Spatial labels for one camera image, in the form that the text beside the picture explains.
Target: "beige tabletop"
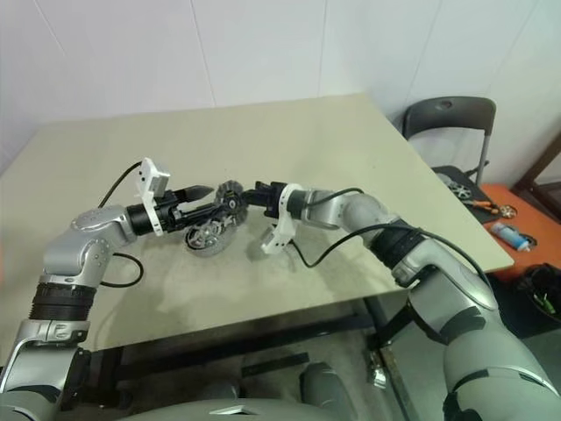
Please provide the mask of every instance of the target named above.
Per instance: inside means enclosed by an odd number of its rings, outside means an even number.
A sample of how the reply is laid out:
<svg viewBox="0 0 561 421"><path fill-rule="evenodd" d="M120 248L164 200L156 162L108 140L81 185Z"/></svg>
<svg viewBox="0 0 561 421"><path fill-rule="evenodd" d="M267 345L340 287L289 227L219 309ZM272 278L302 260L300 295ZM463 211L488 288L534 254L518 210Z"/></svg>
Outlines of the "beige tabletop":
<svg viewBox="0 0 561 421"><path fill-rule="evenodd" d="M484 270L512 264L366 96L56 123L0 178L0 360L28 315L46 243L145 156L171 172L171 189L230 179L246 188L257 180L357 186L410 224L463 247ZM127 180L110 203L138 203L134 195ZM261 212L251 210L234 242L213 258L186 252L181 232L139 239L126 252L144 262L146 278L134 288L97 291L85 346L122 346L397 289L359 239L315 269L292 249L260 255L257 243L271 222ZM302 228L297 238L311 260L343 235ZM128 282L135 270L114 258L105 280Z"/></svg>

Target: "black cable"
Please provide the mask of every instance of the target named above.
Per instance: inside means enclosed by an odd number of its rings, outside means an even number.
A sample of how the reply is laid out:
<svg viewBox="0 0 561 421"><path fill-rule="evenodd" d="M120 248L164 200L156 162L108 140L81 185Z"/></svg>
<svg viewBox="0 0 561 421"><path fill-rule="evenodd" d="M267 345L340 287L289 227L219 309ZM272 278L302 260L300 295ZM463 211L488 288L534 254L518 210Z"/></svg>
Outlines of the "black cable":
<svg viewBox="0 0 561 421"><path fill-rule="evenodd" d="M358 187L350 187L348 189L342 189L342 190L336 191L333 194L330 194L329 196L324 197L323 199L316 200L315 202L312 202L312 203L306 203L304 205L304 209L311 208L312 206L317 206L318 204L322 204L322 203L325 203L325 202L329 202L331 199L333 199L335 197L342 196L346 193L352 193L353 191L356 191L357 193L364 193L364 191L362 191Z"/></svg>
<svg viewBox="0 0 561 421"><path fill-rule="evenodd" d="M319 256L319 258L313 263L308 263L306 261L306 259L304 258L304 255L302 253L302 250L293 240L290 240L289 244L292 244L292 246L295 248L296 252L298 253L300 258L302 259L302 262L304 263L304 266L306 266L306 268L314 268L317 265L319 265L322 262L322 260L325 259L328 256L329 253L331 253L333 250L335 250L337 247L341 246L343 243L345 243L349 239L352 239L352 238L354 238L354 237L356 237L360 234L364 234L365 232L370 232L370 231L379 230L379 229L386 229L386 228L389 228L389 229L392 229L392 230L419 232L422 235L425 235L425 236L430 237L432 239L435 239L435 240L437 240L437 241L439 241L443 244L446 244L449 248L451 248L452 250L457 252L464 259L466 259L469 262L469 264L473 266L473 268L475 269L475 271L477 272L477 275L481 278L481 280L484 283L486 283L489 288L491 288L491 282L489 282L489 279L485 275L485 272L483 272L483 269L481 269L481 267L477 264L477 262L474 259L472 259L472 257L470 257L470 255L468 253L466 253L464 250L462 250L461 248L456 246L454 243L452 243L448 239L445 239L444 237L441 237L440 235L437 235L433 232L424 231L424 229L422 229L422 228L414 228L412 226L403 226L403 225L394 225L394 224L369 225L369 226L361 228L361 229L359 229L355 232L351 232L350 234L344 236L343 238L341 238L340 240L338 240L337 242L335 242L334 244L329 246Z"/></svg>
<svg viewBox="0 0 561 421"><path fill-rule="evenodd" d="M111 186L111 188L109 189L109 191L105 194L105 196L103 197L102 201L99 203L99 205L97 205L98 208L102 208L103 206L105 206L105 204L107 203L107 201L109 200L109 198L111 197L111 195L113 195L113 193L115 192L115 189L117 187L119 187L119 184L121 184L121 182L123 182L124 178L130 174L132 172L132 170L134 170L134 168L138 168L140 167L140 165L142 164L142 162L135 162L134 164L132 164L130 167L128 167L119 178L117 178L117 180L113 183L113 185Z"/></svg>
<svg viewBox="0 0 561 421"><path fill-rule="evenodd" d="M109 191L105 194L102 201L99 203L99 205L97 207L102 208L103 206L105 206L107 201L110 199L111 195L113 195L113 193L115 192L117 187L119 187L119 184L121 184L121 182L123 182L124 178L128 174L130 174L135 168L140 167L141 164L142 164L142 162L139 161L139 162L135 162L130 167L128 167L121 174L121 176L119 176L119 178L117 178L117 180L113 183L113 185L110 187ZM110 288L129 288L129 287L139 283L140 280L142 279L142 277L144 276L144 265L142 264L142 262L139 259L137 259L136 257L131 256L130 254L126 254L126 253L113 253L113 255L117 256L117 257L122 257L123 259L128 259L128 260L133 261L138 266L138 276L134 281L129 282L129 283L111 283L111 282L101 281L100 284L103 285L104 287L110 287Z"/></svg>
<svg viewBox="0 0 561 421"><path fill-rule="evenodd" d="M111 283L111 282L101 281L101 284L104 287L110 287L110 288L129 288L129 287L139 283L140 280L142 279L142 277L144 276L144 266L142 265L142 262L140 260L138 260L136 257L131 256L130 254L113 253L113 255L117 256L117 257L122 257L123 259L132 260L134 263L136 263L136 265L138 266L138 276L136 277L136 279L134 281L129 282L129 283Z"/></svg>

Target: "metal gear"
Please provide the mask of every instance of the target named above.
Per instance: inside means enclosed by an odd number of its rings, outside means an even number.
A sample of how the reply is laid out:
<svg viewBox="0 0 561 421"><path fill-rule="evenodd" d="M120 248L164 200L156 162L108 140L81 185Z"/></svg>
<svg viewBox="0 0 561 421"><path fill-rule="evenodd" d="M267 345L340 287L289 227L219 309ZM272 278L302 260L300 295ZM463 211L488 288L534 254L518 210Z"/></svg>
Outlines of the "metal gear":
<svg viewBox="0 0 561 421"><path fill-rule="evenodd" d="M463 184L452 182L452 184L448 186L448 189L460 200L466 200L472 197L472 191Z"/></svg>
<svg viewBox="0 0 561 421"><path fill-rule="evenodd" d="M198 257L210 257L222 252L234 239L236 226L231 217L211 219L190 226L185 234L187 249Z"/></svg>
<svg viewBox="0 0 561 421"><path fill-rule="evenodd" d="M512 219L518 215L518 210L510 204L503 204L502 206L499 206L499 211L501 212L501 216L506 219Z"/></svg>
<svg viewBox="0 0 561 421"><path fill-rule="evenodd" d="M242 199L244 187L234 180L223 182L217 188L215 204L226 204L228 213L233 216L236 225L243 224L247 219L247 203Z"/></svg>

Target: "black bag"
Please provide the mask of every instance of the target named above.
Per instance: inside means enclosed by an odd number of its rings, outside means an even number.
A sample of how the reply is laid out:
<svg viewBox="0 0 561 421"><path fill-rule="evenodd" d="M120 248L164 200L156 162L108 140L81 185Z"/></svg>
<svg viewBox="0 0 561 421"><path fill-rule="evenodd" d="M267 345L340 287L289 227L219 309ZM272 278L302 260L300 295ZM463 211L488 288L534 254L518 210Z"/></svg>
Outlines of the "black bag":
<svg viewBox="0 0 561 421"><path fill-rule="evenodd" d="M561 269L548 263L532 266L515 287L545 316L561 323Z"/></svg>

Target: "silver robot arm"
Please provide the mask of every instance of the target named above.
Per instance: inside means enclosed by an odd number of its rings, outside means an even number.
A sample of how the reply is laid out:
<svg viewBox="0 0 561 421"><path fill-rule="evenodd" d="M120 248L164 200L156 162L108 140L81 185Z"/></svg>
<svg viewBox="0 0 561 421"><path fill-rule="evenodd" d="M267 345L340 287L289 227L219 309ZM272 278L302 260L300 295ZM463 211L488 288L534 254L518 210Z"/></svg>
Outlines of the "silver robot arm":
<svg viewBox="0 0 561 421"><path fill-rule="evenodd" d="M374 197L336 196L296 184L257 183L246 193L278 218L264 237L266 253L278 253L299 223L348 232L371 225L408 226ZM364 245L392 270L408 293L408 310L433 340L446 345L444 401L449 420L553 420L561 399L534 355L501 322L493 292L446 248L414 230L376 229Z"/></svg>
<svg viewBox="0 0 561 421"><path fill-rule="evenodd" d="M53 419L80 387L89 353L89 309L111 255L137 235L122 206L90 210L45 253L31 314L18 331L0 377L0 419Z"/></svg>
<svg viewBox="0 0 561 421"><path fill-rule="evenodd" d="M88 336L89 309L116 250L149 232L161 235L212 218L241 218L239 212L245 210L235 192L224 187L220 200L181 210L179 205L198 201L213 189L165 190L169 173L149 159L143 160L139 174L142 203L82 213L47 246L30 316L21 323L0 375L0 421L47 421L61 403L76 396L90 357L78 345ZM238 188L236 183L227 186Z"/></svg>

